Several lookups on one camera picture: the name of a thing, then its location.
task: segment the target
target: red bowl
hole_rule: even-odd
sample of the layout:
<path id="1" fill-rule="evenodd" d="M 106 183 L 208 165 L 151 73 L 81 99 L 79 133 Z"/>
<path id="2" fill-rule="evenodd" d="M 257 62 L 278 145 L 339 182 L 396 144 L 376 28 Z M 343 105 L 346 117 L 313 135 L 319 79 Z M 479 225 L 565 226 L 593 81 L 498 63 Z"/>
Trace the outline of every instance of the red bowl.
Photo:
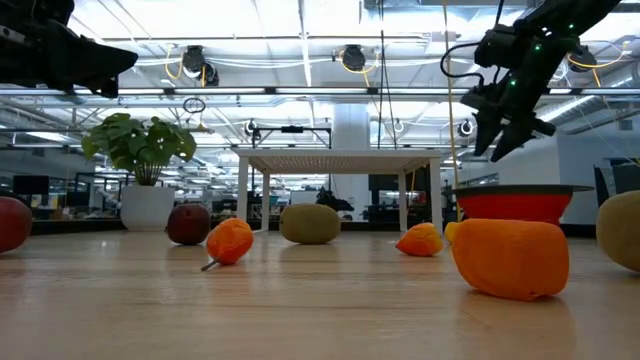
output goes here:
<path id="1" fill-rule="evenodd" d="M 540 221 L 560 224 L 560 217 L 576 191 L 573 185 L 496 185 L 446 191 L 455 194 L 469 218 Z"/>

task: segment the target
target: desk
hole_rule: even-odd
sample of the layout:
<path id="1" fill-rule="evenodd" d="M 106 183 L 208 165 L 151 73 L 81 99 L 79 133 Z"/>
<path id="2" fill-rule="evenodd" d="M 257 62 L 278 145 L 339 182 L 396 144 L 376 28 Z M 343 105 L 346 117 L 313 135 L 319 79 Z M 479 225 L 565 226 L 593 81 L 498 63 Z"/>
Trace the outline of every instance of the desk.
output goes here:
<path id="1" fill-rule="evenodd" d="M 440 152 L 429 150 L 334 150 L 334 149 L 234 149 L 238 169 L 238 217 L 247 217 L 249 165 L 262 173 L 262 227 L 269 228 L 271 174 L 395 174 L 398 175 L 400 231 L 407 231 L 406 174 L 429 164 L 433 224 L 442 234 Z"/>

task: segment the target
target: wooden table surface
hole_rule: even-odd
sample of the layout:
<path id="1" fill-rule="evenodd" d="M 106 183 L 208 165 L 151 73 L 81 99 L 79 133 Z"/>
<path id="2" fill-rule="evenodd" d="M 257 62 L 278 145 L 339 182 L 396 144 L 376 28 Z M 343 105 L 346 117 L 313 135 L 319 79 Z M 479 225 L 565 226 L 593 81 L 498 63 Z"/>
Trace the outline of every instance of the wooden table surface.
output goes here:
<path id="1" fill-rule="evenodd" d="M 571 279 L 535 303 L 472 291 L 445 249 L 397 233 L 302 246 L 256 236 L 236 266 L 164 234 L 29 239 L 0 255 L 0 359 L 638 359 L 640 278 L 572 240 Z"/>

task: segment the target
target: ceiling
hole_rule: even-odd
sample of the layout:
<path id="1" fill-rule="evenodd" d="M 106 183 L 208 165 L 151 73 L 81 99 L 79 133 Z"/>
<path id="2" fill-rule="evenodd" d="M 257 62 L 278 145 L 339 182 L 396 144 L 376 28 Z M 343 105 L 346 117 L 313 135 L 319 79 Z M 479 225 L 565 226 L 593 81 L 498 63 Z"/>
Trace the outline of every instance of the ceiling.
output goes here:
<path id="1" fill-rule="evenodd" d="M 640 10 L 633 1 L 623 2 L 581 37 L 601 64 L 615 62 L 598 72 L 604 87 L 636 87 L 635 82 L 624 80 L 631 78 L 631 65 L 640 51 L 640 41 L 636 38 L 640 32 L 640 14 L 636 11 Z M 181 53 L 188 45 L 205 47 L 204 54 L 218 70 L 221 87 L 365 87 L 366 81 L 371 87 L 379 87 L 382 72 L 376 53 L 381 49 L 382 24 L 390 86 L 444 88 L 447 78 L 440 72 L 439 61 L 446 49 L 445 39 L 450 40 L 449 46 L 479 41 L 494 24 L 498 1 L 448 1 L 447 27 L 442 5 L 423 5 L 433 3 L 436 2 L 387 0 L 381 23 L 375 0 L 76 0 L 69 27 L 98 42 L 139 54 L 136 66 L 121 75 L 121 88 L 199 87 L 197 81 L 184 74 L 172 78 L 179 72 Z M 535 1 L 506 1 L 501 23 L 513 23 L 533 3 Z M 367 79 L 362 74 L 345 71 L 339 62 L 339 54 L 347 44 L 361 45 L 367 57 L 366 66 L 371 67 Z M 451 72 L 479 71 L 485 78 L 492 78 L 495 69 L 478 69 L 473 63 L 473 51 L 473 48 L 456 51 L 452 55 Z M 475 82 L 475 78 L 465 78 L 454 81 L 453 86 L 468 88 Z M 567 64 L 561 65 L 550 86 L 597 87 L 591 72 L 567 71 Z M 114 101 L 85 99 L 79 104 L 52 97 L 15 96 L 5 100 L 32 109 L 35 105 L 35 111 L 47 116 L 46 126 L 69 127 L 75 116 L 76 124 L 82 122 L 82 127 L 88 128 L 122 111 L 138 118 L 159 116 L 174 121 L 176 114 L 183 113 L 185 98 L 124 96 Z M 213 146 L 246 143 L 243 127 L 250 119 L 261 126 L 330 127 L 335 104 L 356 101 L 335 96 L 201 98 L 207 108 L 193 116 L 190 124 L 202 123 L 214 132 L 198 135 L 198 141 L 210 147 L 201 146 L 197 156 L 210 164 L 219 163 L 221 156 L 229 156 L 228 151 Z M 399 120 L 395 124 L 398 142 L 448 143 L 446 99 L 446 96 L 394 98 L 392 109 Z M 540 102 L 538 113 L 567 116 L 570 110 L 575 110 L 576 106 L 571 104 L 577 100 L 569 96 L 546 98 Z M 357 101 L 367 103 L 371 119 L 378 120 L 376 105 L 370 98 L 360 97 Z M 594 108 L 594 113 L 615 110 Z M 454 123 L 459 123 L 471 118 L 471 109 L 454 102 L 452 115 Z M 382 143 L 390 145 L 394 125 L 389 119 L 387 104 L 382 116 L 387 129 Z M 572 120 L 581 117 L 572 116 Z M 26 116 L 24 120 L 33 119 Z M 0 117 L 0 124 L 12 125 L 7 116 Z M 560 126 L 560 131 L 576 126 L 567 121 Z M 322 146 L 310 133 L 274 133 L 264 145 L 286 146 L 293 142 Z"/>

